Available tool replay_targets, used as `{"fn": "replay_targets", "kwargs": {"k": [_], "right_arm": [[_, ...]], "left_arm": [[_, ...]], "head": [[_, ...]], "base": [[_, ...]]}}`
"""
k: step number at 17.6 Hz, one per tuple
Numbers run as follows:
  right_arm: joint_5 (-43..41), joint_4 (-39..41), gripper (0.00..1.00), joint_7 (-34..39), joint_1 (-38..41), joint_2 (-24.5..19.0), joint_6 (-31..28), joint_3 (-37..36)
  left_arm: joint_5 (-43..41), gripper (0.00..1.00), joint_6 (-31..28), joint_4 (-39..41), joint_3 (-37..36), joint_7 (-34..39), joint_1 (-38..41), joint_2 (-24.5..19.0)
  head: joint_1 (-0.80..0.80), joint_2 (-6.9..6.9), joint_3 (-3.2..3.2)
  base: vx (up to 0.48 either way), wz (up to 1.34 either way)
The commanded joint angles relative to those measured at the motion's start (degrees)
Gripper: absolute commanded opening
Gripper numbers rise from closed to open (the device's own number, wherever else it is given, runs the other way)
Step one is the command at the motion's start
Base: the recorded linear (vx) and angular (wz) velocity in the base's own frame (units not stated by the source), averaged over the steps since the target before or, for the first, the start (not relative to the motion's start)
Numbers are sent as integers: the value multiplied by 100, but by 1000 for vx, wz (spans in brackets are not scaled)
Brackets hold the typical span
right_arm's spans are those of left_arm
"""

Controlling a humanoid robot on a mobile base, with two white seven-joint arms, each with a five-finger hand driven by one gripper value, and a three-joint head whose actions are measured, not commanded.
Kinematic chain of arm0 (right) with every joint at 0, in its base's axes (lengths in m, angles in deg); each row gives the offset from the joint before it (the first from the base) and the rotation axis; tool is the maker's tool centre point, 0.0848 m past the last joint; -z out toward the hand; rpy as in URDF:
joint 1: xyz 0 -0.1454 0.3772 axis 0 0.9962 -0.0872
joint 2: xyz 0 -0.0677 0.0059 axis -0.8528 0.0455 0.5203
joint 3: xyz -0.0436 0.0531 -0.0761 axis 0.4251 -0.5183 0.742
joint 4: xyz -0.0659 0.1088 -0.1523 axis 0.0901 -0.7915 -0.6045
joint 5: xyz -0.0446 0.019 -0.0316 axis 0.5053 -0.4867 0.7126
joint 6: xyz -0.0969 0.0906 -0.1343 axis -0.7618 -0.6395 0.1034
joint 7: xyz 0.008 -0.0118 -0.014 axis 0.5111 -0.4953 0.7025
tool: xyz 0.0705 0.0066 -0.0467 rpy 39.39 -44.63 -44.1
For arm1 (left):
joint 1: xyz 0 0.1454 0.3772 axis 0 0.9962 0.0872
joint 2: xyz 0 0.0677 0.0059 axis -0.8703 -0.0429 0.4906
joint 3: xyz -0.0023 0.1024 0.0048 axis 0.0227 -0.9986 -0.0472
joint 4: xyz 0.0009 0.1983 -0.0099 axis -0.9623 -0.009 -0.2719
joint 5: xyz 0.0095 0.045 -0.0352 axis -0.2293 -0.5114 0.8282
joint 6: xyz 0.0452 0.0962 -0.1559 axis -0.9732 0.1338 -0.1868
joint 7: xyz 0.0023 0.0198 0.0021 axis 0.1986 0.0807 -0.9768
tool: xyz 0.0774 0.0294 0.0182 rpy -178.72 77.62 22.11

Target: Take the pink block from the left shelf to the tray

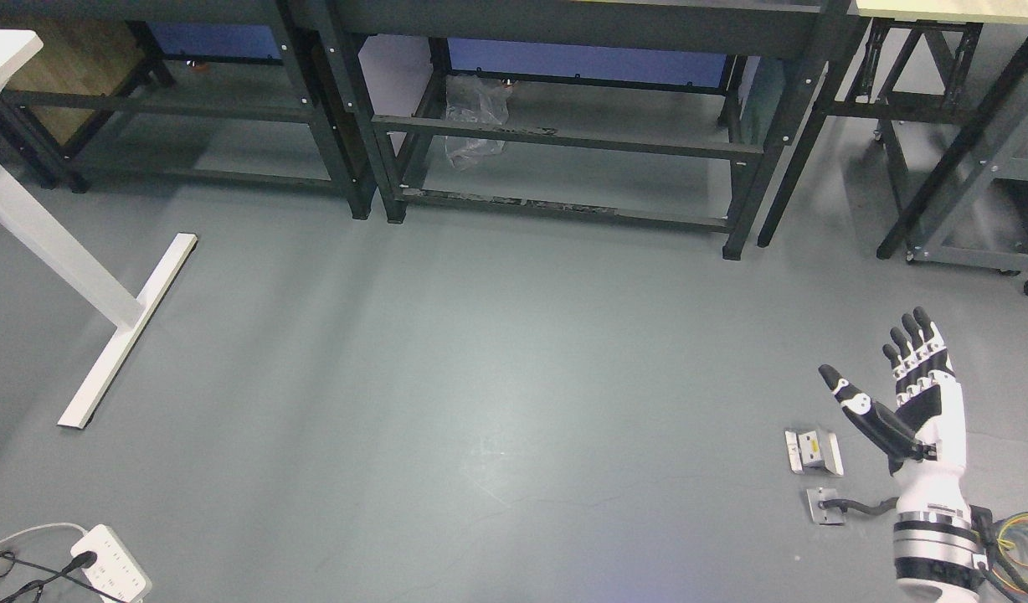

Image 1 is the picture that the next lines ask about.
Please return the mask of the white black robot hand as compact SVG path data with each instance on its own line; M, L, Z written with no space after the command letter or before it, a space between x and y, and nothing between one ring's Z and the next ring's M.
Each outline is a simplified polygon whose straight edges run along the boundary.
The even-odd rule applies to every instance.
M886 455L900 486L900 513L940 513L967 522L961 481L967 466L962 385L930 313L905 313L882 347L894 380L890 404L862 392L835 367L820 365L840 411Z

